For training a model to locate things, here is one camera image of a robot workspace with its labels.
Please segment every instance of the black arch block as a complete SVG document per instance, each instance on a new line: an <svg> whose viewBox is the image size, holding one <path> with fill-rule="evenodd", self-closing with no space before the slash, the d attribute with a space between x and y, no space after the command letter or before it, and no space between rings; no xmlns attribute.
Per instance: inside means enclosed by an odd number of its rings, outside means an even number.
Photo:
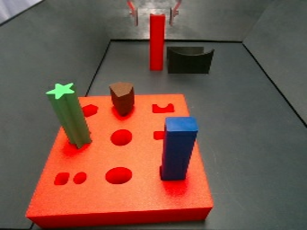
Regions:
<svg viewBox="0 0 307 230"><path fill-rule="evenodd" d="M215 50L203 47L167 47L169 74L208 74Z"/></svg>

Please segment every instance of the blue rectangular peg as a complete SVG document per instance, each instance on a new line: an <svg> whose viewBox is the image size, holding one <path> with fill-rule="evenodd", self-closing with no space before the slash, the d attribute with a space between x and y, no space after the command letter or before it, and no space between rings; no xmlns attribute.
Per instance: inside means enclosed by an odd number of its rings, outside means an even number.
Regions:
<svg viewBox="0 0 307 230"><path fill-rule="evenodd" d="M185 179L189 158L194 151L198 125L194 117L168 117L163 139L160 179Z"/></svg>

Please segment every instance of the brown pentagon block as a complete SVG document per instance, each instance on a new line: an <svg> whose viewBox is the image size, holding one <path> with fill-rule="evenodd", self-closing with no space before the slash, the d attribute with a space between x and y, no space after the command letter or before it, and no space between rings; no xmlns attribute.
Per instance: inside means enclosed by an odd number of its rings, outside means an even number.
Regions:
<svg viewBox="0 0 307 230"><path fill-rule="evenodd" d="M109 85L112 104L120 116L125 116L133 109L135 90L131 83L115 83Z"/></svg>

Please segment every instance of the orange board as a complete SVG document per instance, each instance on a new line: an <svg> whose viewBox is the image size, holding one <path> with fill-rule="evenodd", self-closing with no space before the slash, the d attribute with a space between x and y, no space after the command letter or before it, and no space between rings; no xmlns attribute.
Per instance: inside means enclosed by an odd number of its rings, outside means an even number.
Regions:
<svg viewBox="0 0 307 230"><path fill-rule="evenodd" d="M76 149L60 128L27 218L44 228L206 219L214 202L196 143L185 180L159 177L164 120L189 116L183 95L136 95L123 118L111 96L79 100L93 109L92 143Z"/></svg>

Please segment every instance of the green star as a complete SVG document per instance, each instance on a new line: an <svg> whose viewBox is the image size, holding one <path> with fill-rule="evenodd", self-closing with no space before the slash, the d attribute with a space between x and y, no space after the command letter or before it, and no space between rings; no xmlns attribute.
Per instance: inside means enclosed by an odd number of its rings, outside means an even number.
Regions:
<svg viewBox="0 0 307 230"><path fill-rule="evenodd" d="M55 88L53 90L48 91L45 94L53 94L55 95L55 99L60 99L61 96L64 94L71 94L71 93L75 93L75 91L71 89L73 83L71 84L65 84L65 85L61 85L61 84L55 84Z"/></svg>

